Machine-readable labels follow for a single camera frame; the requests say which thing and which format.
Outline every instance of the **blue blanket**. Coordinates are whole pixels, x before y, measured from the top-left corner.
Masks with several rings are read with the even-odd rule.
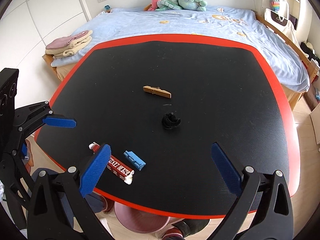
[[[308,72],[298,55],[277,35],[255,19],[250,10],[208,7],[189,10],[139,11],[118,9],[99,15],[73,34],[93,30],[92,41],[72,57],[55,59],[52,66],[78,62],[93,46],[114,39],[146,34],[202,34],[251,45],[265,57],[279,82],[295,92],[309,89]]]

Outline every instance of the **pink trash bin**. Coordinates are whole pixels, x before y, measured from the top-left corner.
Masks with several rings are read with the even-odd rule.
[[[120,223],[129,230],[149,234],[164,228],[170,217],[154,215],[115,202],[115,213]]]

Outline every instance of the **beige bed skirt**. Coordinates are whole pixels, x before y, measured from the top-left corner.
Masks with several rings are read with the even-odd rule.
[[[58,78],[62,81],[70,72],[70,70],[75,66],[75,64],[76,63],[72,63],[72,64],[64,65],[61,67],[57,67],[56,70],[57,70]],[[281,85],[281,86],[284,90],[285,95],[287,96],[291,110],[293,111],[294,107],[296,106],[297,102],[301,97],[301,93],[294,92],[291,89],[285,87],[284,85]]]

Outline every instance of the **black scrunchie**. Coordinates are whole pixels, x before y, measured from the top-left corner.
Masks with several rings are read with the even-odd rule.
[[[162,125],[167,130],[179,126],[180,123],[181,123],[181,120],[176,118],[176,116],[173,113],[164,114],[162,118]]]

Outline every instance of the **bed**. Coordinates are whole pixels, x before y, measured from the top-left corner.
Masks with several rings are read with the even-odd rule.
[[[284,39],[287,45],[266,26]],[[44,56],[61,80],[98,43],[158,33],[206,35],[257,48],[275,72],[292,110],[302,93],[308,91],[318,71],[317,66],[312,65],[283,33],[251,10],[220,6],[208,7],[206,12],[158,12],[143,11],[143,8],[119,8],[95,17],[76,29],[73,34],[84,30],[93,30],[92,41],[76,55],[55,60],[52,55]]]

